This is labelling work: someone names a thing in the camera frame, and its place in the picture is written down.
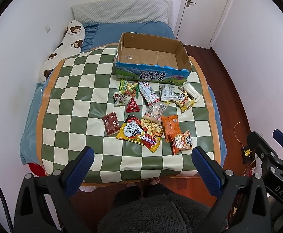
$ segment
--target blue bedsheet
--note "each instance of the blue bedsheet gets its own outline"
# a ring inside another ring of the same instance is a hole
[[[175,39],[173,30],[163,22],[148,23],[87,23],[81,52],[93,47],[118,43],[123,32],[151,34]]]
[[[84,25],[86,30],[84,43],[81,52],[87,51],[93,47],[102,46],[105,44],[117,43],[120,40],[123,32],[136,32],[161,37],[169,37],[175,39],[172,29],[162,22],[149,23],[88,23]],[[42,93],[47,85],[38,83],[35,94],[32,99],[32,104],[29,109],[24,134],[20,144],[20,156],[23,164],[37,163],[38,157],[36,153],[36,124],[38,112],[42,101]],[[219,111],[215,96],[210,87],[208,87],[212,102],[215,109],[215,120],[218,127],[220,149],[221,149],[221,166],[224,164],[227,150],[226,143],[222,135],[222,127],[219,116]]]

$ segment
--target bear print body pillow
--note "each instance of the bear print body pillow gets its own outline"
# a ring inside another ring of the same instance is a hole
[[[38,82],[44,83],[51,74],[52,70],[62,59],[81,52],[84,35],[85,29],[82,24],[76,20],[71,21],[65,29],[62,42],[42,65],[39,72]]]

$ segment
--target door handle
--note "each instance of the door handle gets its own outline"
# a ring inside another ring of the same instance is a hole
[[[187,1],[187,5],[186,5],[186,6],[187,6],[187,7],[189,7],[191,3],[196,4],[195,2],[191,2],[191,0],[188,0],[188,1]]]

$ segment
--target person's lap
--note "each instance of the person's lap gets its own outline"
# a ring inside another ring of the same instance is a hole
[[[174,192],[164,185],[158,183],[155,185],[148,185],[144,192],[143,196],[144,198],[152,197],[155,195],[161,195],[161,194],[174,194]],[[114,197],[112,208],[117,208],[119,206],[126,205],[128,203],[131,203],[133,201],[137,201],[141,199],[141,189],[139,186],[130,186],[124,190],[119,191],[116,196]]]

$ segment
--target wooden floor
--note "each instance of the wooden floor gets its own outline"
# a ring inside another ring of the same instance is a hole
[[[247,144],[246,137],[250,128],[234,84],[212,49],[193,46],[186,46],[186,49],[189,56],[194,57],[201,67],[217,101],[223,138],[228,151],[223,168],[232,169],[236,174],[242,175],[246,166],[242,163],[241,145],[235,138],[233,128],[240,122],[235,127],[235,133],[243,145]],[[164,177],[161,178],[161,183],[179,194],[208,206],[212,206],[215,202],[215,198],[208,193],[201,179]],[[71,203],[90,230],[96,232],[97,224],[109,211],[115,194],[124,188],[124,184],[119,184],[97,188],[96,191],[91,193],[79,191],[76,196],[71,198]]]

